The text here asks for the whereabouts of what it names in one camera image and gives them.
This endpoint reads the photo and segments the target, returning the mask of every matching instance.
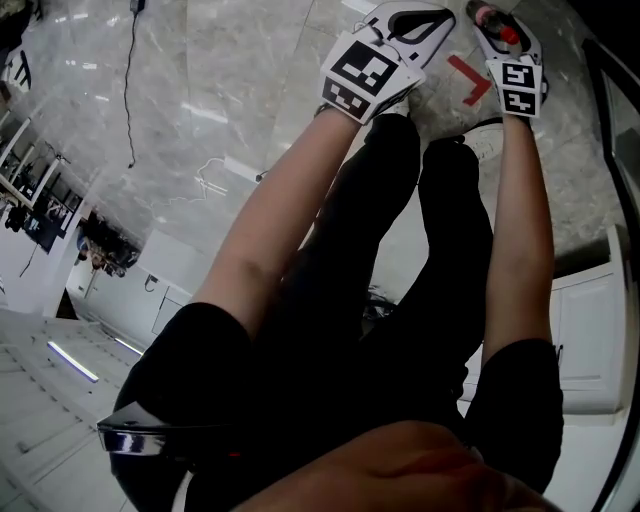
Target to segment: led strip light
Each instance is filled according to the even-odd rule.
[[[143,354],[143,352],[140,352],[137,348],[134,348],[131,345],[129,345],[128,343],[125,343],[120,338],[113,338],[113,339],[116,340],[118,343],[120,343],[120,345],[123,345],[123,346],[127,347],[129,350],[135,352],[139,356],[141,356]]]
[[[82,366],[78,361],[76,361],[73,357],[67,354],[58,344],[54,341],[47,342],[47,346],[56,352],[60,357],[65,359],[71,366],[73,366],[76,370],[82,373],[87,379],[91,382],[98,382],[100,377],[98,377],[95,373],[90,370],[87,370],[84,366]]]

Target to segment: red arrow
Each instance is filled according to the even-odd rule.
[[[484,94],[489,89],[491,89],[491,82],[471,66],[469,66],[469,64],[463,61],[460,57],[452,55],[447,59],[447,61],[454,68],[465,75],[469,80],[471,80],[474,84],[476,84],[476,86],[473,88],[473,91],[471,91],[471,96],[463,101],[464,104],[472,106],[475,102],[482,98],[482,96],[484,96]]]

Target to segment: red cap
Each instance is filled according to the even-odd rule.
[[[500,31],[500,39],[509,44],[518,44],[520,37],[513,27],[506,26]]]

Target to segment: forearm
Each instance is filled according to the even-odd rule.
[[[313,120],[241,210],[194,301],[221,305],[256,332],[359,128],[334,109]]]
[[[505,115],[502,170],[487,278],[485,361],[518,339],[550,339],[553,266],[551,216],[535,140],[525,123]]]
[[[492,263],[547,275],[553,270],[549,202],[538,149],[521,120],[504,116],[504,149]]]

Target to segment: black sleeve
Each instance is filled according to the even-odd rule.
[[[174,424],[233,423],[244,403],[251,342],[227,312],[189,304],[132,368],[114,410],[139,402]],[[112,473],[139,511],[170,511],[187,467],[161,457],[111,455]]]
[[[523,340],[485,364],[465,421],[485,462],[539,493],[562,445],[562,391],[555,347]]]

